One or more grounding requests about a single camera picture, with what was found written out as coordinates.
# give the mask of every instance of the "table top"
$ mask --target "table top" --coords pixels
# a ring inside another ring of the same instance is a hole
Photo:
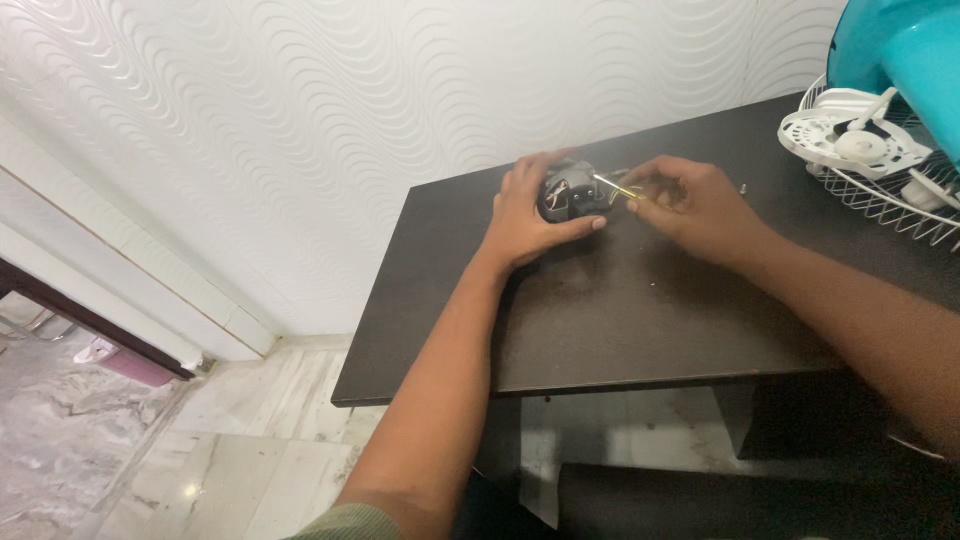
[[[800,98],[580,150],[600,170],[634,167],[657,154],[716,163],[736,185],[747,185],[748,203],[779,233],[960,311],[960,255],[847,209],[780,146],[776,129]],[[333,392],[335,405],[384,404],[396,393],[479,246],[510,167],[410,189]],[[493,331],[493,395],[712,384],[840,365],[812,330],[741,277],[686,255],[622,203],[608,217],[605,230],[554,248],[511,277]]]

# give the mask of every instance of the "pink container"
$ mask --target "pink container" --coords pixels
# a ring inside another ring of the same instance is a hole
[[[94,338],[89,347],[77,353],[73,361],[78,364],[94,363],[151,386],[162,386],[174,377],[174,374],[165,368],[100,337]]]

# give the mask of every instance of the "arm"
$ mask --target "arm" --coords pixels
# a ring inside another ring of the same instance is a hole
[[[656,172],[679,179],[687,199],[676,211],[630,210],[786,304],[930,442],[960,455],[960,315],[774,233],[713,165],[660,157],[627,181]]]
[[[373,432],[336,504],[367,503],[408,538],[449,534],[490,394],[490,338],[510,273],[547,248],[606,225],[583,217],[549,225],[540,182],[565,151],[520,159],[493,198],[493,218],[444,312]]]

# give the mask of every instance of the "wavy wall pattern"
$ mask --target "wavy wall pattern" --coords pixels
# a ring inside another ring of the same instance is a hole
[[[0,0],[0,89],[268,327],[352,331],[407,189],[805,88],[844,0]]]

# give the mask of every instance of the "sleeve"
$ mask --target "sleeve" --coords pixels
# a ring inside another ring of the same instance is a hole
[[[287,540],[404,540],[400,527],[369,504],[334,506]]]

